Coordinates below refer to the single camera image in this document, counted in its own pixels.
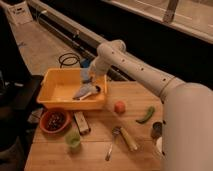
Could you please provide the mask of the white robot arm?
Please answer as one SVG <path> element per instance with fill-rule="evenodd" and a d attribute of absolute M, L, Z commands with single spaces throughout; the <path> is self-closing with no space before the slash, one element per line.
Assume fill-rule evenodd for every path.
<path fill-rule="evenodd" d="M 97 47 L 90 73 L 115 66 L 163 103 L 162 171 L 213 171 L 213 90 L 130 58 L 121 40 Z"/>

